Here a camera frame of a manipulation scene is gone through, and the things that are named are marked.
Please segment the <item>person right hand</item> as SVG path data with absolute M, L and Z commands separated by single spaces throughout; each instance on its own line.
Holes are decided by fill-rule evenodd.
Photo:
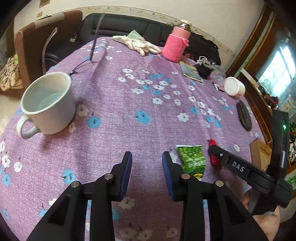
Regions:
M 279 206 L 274 212 L 267 212 L 262 215 L 253 215 L 254 220 L 266 234 L 269 241 L 275 238 L 275 235 L 280 226 L 280 209 Z

